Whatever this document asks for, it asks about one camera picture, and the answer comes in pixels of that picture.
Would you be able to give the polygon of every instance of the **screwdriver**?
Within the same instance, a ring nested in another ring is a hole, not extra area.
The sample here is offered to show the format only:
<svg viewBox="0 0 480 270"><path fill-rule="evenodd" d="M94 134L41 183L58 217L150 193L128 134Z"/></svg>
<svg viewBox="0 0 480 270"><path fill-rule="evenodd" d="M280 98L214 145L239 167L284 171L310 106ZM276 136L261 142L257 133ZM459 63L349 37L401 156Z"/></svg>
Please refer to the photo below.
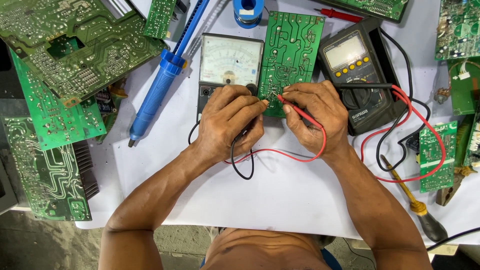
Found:
<svg viewBox="0 0 480 270"><path fill-rule="evenodd" d="M183 33L180 36L173 52L163 49L161 53L160 70L156 74L148 93L138 110L137 117L130 128L130 141L128 147L132 147L135 141L139 140L147 130L150 122L156 114L156 111L162 104L163 98L187 62L182 58L183 52L195 31L195 28L207 7L209 0L198 0L190 18L185 25Z"/></svg>
<svg viewBox="0 0 480 270"><path fill-rule="evenodd" d="M392 165L388 163L386 157L384 155L380 155L382 160L384 161L385 165L387 168L391 169ZM402 179L400 176L398 176L398 173L395 170L390 171L395 177L396 180L401 181ZM402 188L403 192L407 195L408 199L410 200L410 210L414 212L421 224L421 227L423 229L423 232L425 235L428 237L428 239L434 241L435 243L438 243L446 238L448 238L447 231L445 228L438 222L427 210L427 206L419 202L415 199L415 197L412 195L408 187L405 185L405 183L398 183L400 187Z"/></svg>

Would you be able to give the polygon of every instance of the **digital multimeter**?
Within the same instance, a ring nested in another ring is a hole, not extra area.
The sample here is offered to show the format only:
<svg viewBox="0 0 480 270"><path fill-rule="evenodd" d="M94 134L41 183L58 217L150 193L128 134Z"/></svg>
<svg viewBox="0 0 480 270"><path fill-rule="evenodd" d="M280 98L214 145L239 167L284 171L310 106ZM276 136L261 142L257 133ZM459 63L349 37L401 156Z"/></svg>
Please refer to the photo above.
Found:
<svg viewBox="0 0 480 270"><path fill-rule="evenodd" d="M217 87L242 85L257 95L263 51L262 40L202 34L197 121Z"/></svg>
<svg viewBox="0 0 480 270"><path fill-rule="evenodd" d="M317 58L333 83L392 83L399 86L382 41L380 22L367 17L322 40ZM337 89L348 110L348 133L357 136L379 128L405 112L389 89Z"/></svg>

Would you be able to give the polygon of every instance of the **analog meter scale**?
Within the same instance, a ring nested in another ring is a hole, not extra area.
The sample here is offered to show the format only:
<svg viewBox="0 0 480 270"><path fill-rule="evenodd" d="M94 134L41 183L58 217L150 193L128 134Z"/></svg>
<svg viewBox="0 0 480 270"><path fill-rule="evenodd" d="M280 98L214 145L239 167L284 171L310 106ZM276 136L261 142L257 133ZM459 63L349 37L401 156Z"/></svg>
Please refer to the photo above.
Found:
<svg viewBox="0 0 480 270"><path fill-rule="evenodd" d="M202 35L197 121L217 87L246 86L257 95L264 42L226 35Z"/></svg>

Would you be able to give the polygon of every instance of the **white table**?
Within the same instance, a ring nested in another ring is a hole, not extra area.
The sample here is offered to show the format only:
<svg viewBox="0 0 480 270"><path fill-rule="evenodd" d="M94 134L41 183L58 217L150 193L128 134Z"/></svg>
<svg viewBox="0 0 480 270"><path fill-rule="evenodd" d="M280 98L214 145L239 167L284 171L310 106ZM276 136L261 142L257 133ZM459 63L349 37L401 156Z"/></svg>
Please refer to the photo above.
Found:
<svg viewBox="0 0 480 270"><path fill-rule="evenodd" d="M265 2L268 10L302 14L315 14L313 8L323 7L309 0ZM409 3L401 24L383 23L383 28L410 56L414 97L430 106L432 124L456 120L452 116L450 101L442 106L433 102L434 91L447 85L444 63L433 60L438 10L438 0L415 0ZM266 14L260 26L250 30L243 29L233 20L230 1L210 2L184 56L188 59L189 67L174 81L157 114L155 125L147 131L148 136L140 140L134 148L127 147L128 130L158 70L159 59L145 64L130 75L126 85L129 98L122 102L117 123L104 144L91 144L100 193L89 201L93 221L77 222L78 227L104 226L118 204L135 187L186 148L188 133L195 124L200 59L198 42L201 33L264 39L268 18ZM349 25L351 23L327 19L323 37L335 34ZM392 44L390 49L397 76L407 91L407 72L403 57ZM421 107L415 107L425 113ZM396 145L397 140L417 129L419 125L420 120L412 116L383 145L381 152L391 163L401 156L401 149ZM365 135L350 138L357 150L364 137ZM376 165L374 155L378 139L379 137L376 137L366 145L365 164L376 175L390 178L388 173L382 172ZM280 119L265 119L265 136L253 149L260 148L276 148L311 156L286 127L285 121ZM418 175L419 167L414 160L410 151L407 160L397 169L403 178ZM239 169L249 172L250 162L240 164ZM448 234L454 235L480 226L480 203L477 196L480 189L479 178L480 175L465 178L461 188L446 207L435 204L436 192L420 194L418 182L407 185L418 200L427 203L429 211L444 225ZM405 209L408 209L407 199L399 187L396 184L383 184ZM421 231L415 215L408 212ZM220 163L208 170L194 180L182 194L164 224L214 225L360 238L348 216L341 187L323 161L299 163L270 152L262 152L255 157L255 175L249 181L238 177L233 168L226 164ZM427 244L431 243L425 236L423 238ZM480 244L480 233L455 240L454 243Z"/></svg>

